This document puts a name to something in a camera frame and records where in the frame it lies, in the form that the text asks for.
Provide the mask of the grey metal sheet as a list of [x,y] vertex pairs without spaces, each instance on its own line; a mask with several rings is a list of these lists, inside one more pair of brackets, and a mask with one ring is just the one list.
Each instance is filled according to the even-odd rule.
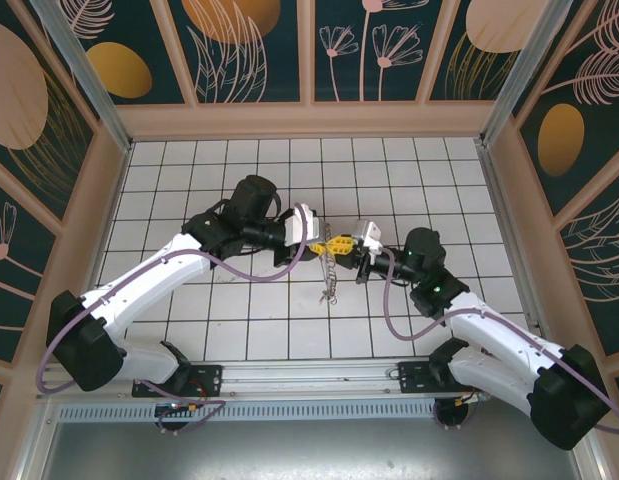
[[494,414],[431,420],[211,422],[183,436],[149,424],[64,424],[43,480],[581,480],[570,454]]

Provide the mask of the yellow connector with circuit board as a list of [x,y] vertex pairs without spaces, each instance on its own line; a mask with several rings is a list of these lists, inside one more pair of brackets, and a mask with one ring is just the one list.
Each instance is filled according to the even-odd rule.
[[199,410],[199,406],[190,403],[177,403],[175,401],[158,403],[154,409],[154,417],[158,418],[191,418]]

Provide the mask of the aluminium side rail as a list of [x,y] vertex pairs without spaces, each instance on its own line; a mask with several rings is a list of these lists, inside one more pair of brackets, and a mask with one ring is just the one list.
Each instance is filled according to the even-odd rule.
[[523,306],[526,326],[532,333],[539,333],[542,337],[553,340],[494,157],[490,150],[480,143],[476,149]]

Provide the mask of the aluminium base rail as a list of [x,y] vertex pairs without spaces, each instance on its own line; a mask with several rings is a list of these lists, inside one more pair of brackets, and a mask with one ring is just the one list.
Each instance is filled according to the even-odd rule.
[[[463,385],[474,387],[495,396],[519,409],[530,406],[533,395],[551,397],[565,392],[571,398],[584,385],[564,367],[552,363],[548,368],[523,364],[521,373],[504,362],[473,348],[462,348],[454,355],[432,355],[409,361],[428,361],[447,364],[452,376]],[[199,399],[170,395],[158,388],[158,383],[139,379],[114,379],[113,386],[126,382],[134,398],[163,398],[167,401],[211,401],[238,396],[244,398],[336,397],[338,395],[403,394],[398,383],[398,363],[377,361],[274,362],[267,364],[221,365],[223,382],[219,397]],[[193,363],[176,375],[187,374]],[[455,394],[406,394],[427,397],[456,396]]]

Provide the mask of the aluminium corner post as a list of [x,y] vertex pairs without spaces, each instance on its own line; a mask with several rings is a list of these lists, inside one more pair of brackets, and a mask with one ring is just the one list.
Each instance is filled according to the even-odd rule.
[[489,149],[507,123],[534,72],[564,24],[573,0],[548,0],[519,53],[480,132],[478,146]]
[[42,24],[47,27],[63,58],[73,69],[92,105],[123,153],[128,153],[131,136],[127,132],[110,95],[99,80],[91,62],[71,31],[61,7],[55,0],[30,0]]

